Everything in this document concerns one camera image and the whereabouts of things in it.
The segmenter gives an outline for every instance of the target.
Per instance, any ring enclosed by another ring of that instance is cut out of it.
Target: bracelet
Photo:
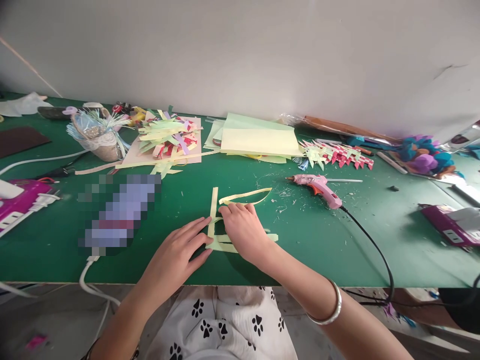
[[[336,283],[334,283],[332,280],[328,279],[328,281],[331,282],[331,284],[333,285],[333,287],[335,288],[335,292],[336,292],[336,308],[335,308],[335,311],[333,312],[333,315],[330,316],[327,320],[323,320],[323,321],[320,321],[320,320],[317,320],[315,318],[313,318],[308,312],[306,313],[306,315],[308,316],[308,318],[310,320],[312,320],[315,324],[317,325],[328,325],[328,324],[331,324],[333,323],[335,320],[337,320],[337,318],[339,317],[340,315],[340,310],[342,309],[342,296],[340,295],[340,289],[339,287],[337,286]]]

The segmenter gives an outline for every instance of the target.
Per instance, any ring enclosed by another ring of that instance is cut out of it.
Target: pink glue gun
[[[295,175],[286,177],[298,185],[307,185],[313,189],[314,195],[320,194],[328,203],[330,209],[338,209],[342,206],[342,200],[327,186],[328,179],[321,175]]]

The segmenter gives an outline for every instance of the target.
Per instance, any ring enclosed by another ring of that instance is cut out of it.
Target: green tabletop
[[[13,99],[18,94],[9,94]],[[55,106],[81,106],[82,101],[50,98]],[[81,151],[65,131],[65,121],[51,121],[39,115],[6,118],[0,130],[29,125],[52,139],[49,144],[0,159],[0,169],[27,159],[48,158]],[[202,142],[211,124],[202,117]],[[299,138],[319,135],[312,129],[296,131]],[[122,136],[132,141],[135,130]],[[402,175],[375,157],[373,171],[353,166],[325,166],[315,173],[327,178],[361,179],[362,183],[331,183],[383,251],[393,272],[396,287],[467,287],[478,275],[479,253],[467,253],[447,246],[423,217],[418,203],[447,204],[459,207],[432,181]],[[67,160],[20,165],[1,176],[2,180],[31,178],[68,163]],[[89,169],[104,164],[93,154],[75,167]],[[297,164],[259,162],[242,156],[214,154],[201,163],[188,164],[183,172],[168,175],[161,186],[154,209],[142,221],[130,247],[115,256],[105,256],[88,271],[90,283],[134,284],[142,275],[155,250],[174,229],[201,216],[208,216],[212,188],[219,187],[219,198],[272,187],[264,202],[256,206],[265,228],[278,234],[278,244],[315,271],[343,287],[384,287],[388,277],[379,254],[354,222],[341,210],[327,209],[307,187],[285,177],[299,174]],[[118,174],[149,174],[151,166],[123,169]],[[0,239],[0,281],[69,283],[78,282],[86,256],[78,249],[79,219],[82,218],[78,193],[86,185],[98,184],[99,174],[73,175],[55,187],[59,200],[33,214]],[[395,185],[400,191],[392,192]],[[216,232],[221,234],[222,225]],[[238,254],[214,251],[206,264],[187,281],[192,285],[277,285],[276,282],[244,261]]]

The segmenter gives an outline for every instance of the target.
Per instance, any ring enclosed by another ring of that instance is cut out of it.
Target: cardboard sheet
[[[292,131],[275,129],[231,129],[223,127],[221,153],[302,157]]]
[[[201,119],[199,117],[183,117],[182,119],[191,121],[192,123],[195,123],[197,128],[200,129],[202,127]],[[196,135],[197,138],[197,146],[194,147],[191,151],[190,154],[200,154],[202,152],[202,147],[200,144],[202,143],[202,131],[199,132],[198,135]],[[130,150],[125,156],[125,159],[122,162],[122,165],[129,165],[129,164],[136,164],[136,163],[146,163],[148,161],[155,161],[158,160],[152,156],[152,153],[154,149],[148,150],[144,153],[140,153],[139,146],[141,144],[140,139],[137,137],[131,144]],[[202,162],[202,157],[197,156],[193,158],[189,158],[188,160],[179,160],[178,164],[183,165],[183,164],[196,164],[196,163],[201,163]]]
[[[51,141],[31,126],[20,126],[0,131],[0,159]]]

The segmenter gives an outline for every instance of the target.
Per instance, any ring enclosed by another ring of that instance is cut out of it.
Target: black cable
[[[380,254],[381,258],[383,259],[383,262],[385,263],[386,270],[388,271],[388,278],[390,281],[390,293],[388,294],[386,299],[378,299],[375,297],[369,297],[369,296],[362,296],[363,298],[371,299],[371,300],[376,300],[377,302],[371,302],[371,301],[362,301],[360,302],[361,305],[374,305],[374,306],[386,306],[389,303],[392,302],[392,298],[394,297],[394,292],[395,292],[395,285],[394,285],[394,276],[392,274],[392,270],[390,269],[389,263],[387,262],[387,259],[385,258],[384,254],[380,250],[379,246],[377,243],[372,239],[370,234],[364,229],[362,225],[357,221],[357,219],[345,208],[345,206],[340,207],[341,210],[343,210],[354,222],[355,224],[358,225],[358,227],[363,231],[363,233],[366,235],[366,237],[371,241],[373,246],[378,250],[378,253]],[[351,292],[347,290],[348,293],[350,294],[355,294],[359,295],[355,292]]]
[[[478,290],[477,285],[480,282],[480,274],[473,281],[473,285],[472,285],[472,289],[471,289],[470,294],[463,301],[458,302],[458,303],[427,302],[427,303],[424,303],[424,304],[410,305],[410,304],[404,304],[404,303],[401,303],[401,302],[398,302],[398,301],[393,301],[392,299],[394,297],[394,290],[395,290],[395,288],[394,288],[394,277],[392,275],[392,271],[390,269],[390,266],[387,263],[387,260],[385,259],[384,254],[379,249],[379,247],[377,246],[375,241],[372,239],[372,237],[369,235],[369,233],[363,228],[362,225],[360,225],[360,223],[357,221],[357,219],[355,219],[355,217],[351,213],[349,213],[349,211],[344,206],[341,206],[340,209],[343,210],[345,213],[347,213],[347,215],[358,225],[358,227],[364,232],[364,234],[368,237],[368,239],[372,242],[372,244],[378,250],[381,258],[383,259],[383,262],[385,263],[386,270],[388,271],[388,277],[390,279],[390,294],[388,294],[386,299],[373,297],[373,296],[367,296],[367,295],[363,295],[363,294],[353,292],[353,291],[350,291],[350,290],[344,290],[346,293],[356,295],[356,296],[359,296],[361,298],[376,301],[376,302],[371,302],[371,301],[365,302],[365,301],[363,301],[363,302],[360,302],[361,305],[386,306],[389,303],[392,303],[392,304],[398,304],[398,305],[409,307],[409,308],[423,308],[423,307],[427,307],[427,306],[443,306],[443,307],[446,307],[446,308],[461,308],[465,305],[469,305],[469,304],[474,302],[475,298],[477,297],[477,290]]]
[[[423,307],[427,307],[427,306],[443,306],[443,307],[446,307],[446,308],[461,308],[461,307],[464,307],[464,306],[469,305],[469,304],[474,302],[475,298],[477,297],[477,292],[478,292],[477,285],[478,285],[479,282],[480,282],[480,274],[473,281],[473,285],[472,285],[472,289],[471,289],[470,294],[463,301],[458,302],[458,303],[426,302],[426,303],[423,303],[423,304],[411,305],[411,304],[404,304],[402,302],[393,301],[393,300],[390,301],[390,302],[392,304],[397,304],[397,305],[401,305],[401,306],[408,307],[408,308],[423,308]],[[366,295],[359,294],[359,293],[356,293],[356,292],[353,292],[353,291],[350,291],[350,290],[343,290],[343,291],[345,291],[346,293],[349,293],[349,294],[353,294],[353,295],[365,298],[365,299],[377,300],[379,302],[385,301],[385,299],[382,299],[382,298],[366,296]]]

